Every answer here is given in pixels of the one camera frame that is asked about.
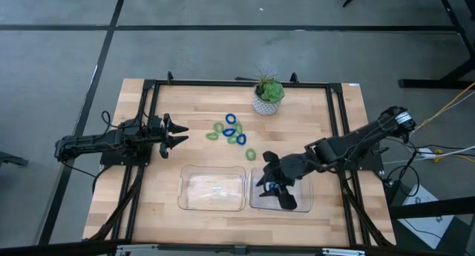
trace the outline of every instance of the potted plant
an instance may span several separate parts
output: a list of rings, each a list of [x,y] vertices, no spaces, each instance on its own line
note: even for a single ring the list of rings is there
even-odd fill
[[[271,115],[277,112],[284,96],[282,84],[274,76],[261,73],[252,96],[252,105],[260,115]]]

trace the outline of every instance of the transparent tray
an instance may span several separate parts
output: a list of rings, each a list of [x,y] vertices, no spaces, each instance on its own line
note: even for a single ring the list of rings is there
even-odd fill
[[[181,170],[178,206],[187,210],[240,211],[246,205],[246,170],[186,165]]]
[[[249,204],[256,209],[272,209],[277,211],[289,211],[281,208],[277,197],[259,197],[264,192],[263,186],[255,186],[264,175],[262,168],[253,168],[250,174],[250,200]],[[296,180],[294,186],[287,186],[287,190],[295,198],[297,208],[291,212],[309,212],[313,206],[313,186],[310,175],[302,180]]]

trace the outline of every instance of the blue hair tie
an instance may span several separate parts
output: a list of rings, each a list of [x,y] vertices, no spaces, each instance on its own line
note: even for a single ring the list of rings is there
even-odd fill
[[[246,144],[246,135],[245,134],[240,134],[237,136],[236,138],[236,142],[239,144],[239,145],[244,145]]]
[[[233,128],[227,128],[226,130],[223,131],[223,134],[225,137],[232,137],[232,135],[235,133],[236,133],[236,129],[233,129]]]
[[[233,125],[236,123],[236,116],[234,114],[227,114],[226,115],[226,122],[229,123],[230,125]]]

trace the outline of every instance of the green plant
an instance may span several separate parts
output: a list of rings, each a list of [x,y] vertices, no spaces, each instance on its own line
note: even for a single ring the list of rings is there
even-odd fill
[[[269,73],[261,73],[259,76],[258,85],[255,87],[255,93],[266,102],[276,103],[285,96],[282,84],[274,79],[275,75]]]

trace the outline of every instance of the rubber ring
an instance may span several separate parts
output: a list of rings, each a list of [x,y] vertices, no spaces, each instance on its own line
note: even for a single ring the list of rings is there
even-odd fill
[[[232,126],[234,129],[236,129],[236,132],[238,134],[242,134],[243,133],[243,125],[240,123],[240,122],[236,122],[233,126]]]
[[[224,124],[222,122],[215,122],[213,124],[213,130],[219,134],[221,134],[224,130]]]
[[[237,138],[238,137],[236,137],[236,136],[228,137],[228,143],[229,144],[235,144],[236,142],[238,142]]]
[[[237,136],[236,138],[236,142],[239,144],[239,145],[244,145],[246,144],[246,135],[245,134],[240,134]]]
[[[230,125],[233,125],[236,123],[236,116],[234,114],[227,114],[226,115],[226,122],[229,123]]]
[[[232,137],[236,133],[236,129],[233,128],[227,128],[226,130],[223,131],[223,135],[225,137]]]
[[[255,150],[254,150],[254,149],[249,148],[248,150],[246,150],[246,158],[247,158],[248,161],[253,161],[253,160],[255,160],[256,155],[257,155],[257,154],[255,153]]]
[[[216,141],[219,138],[219,135],[215,132],[207,133],[206,138],[208,138],[209,140],[212,140],[212,141]]]

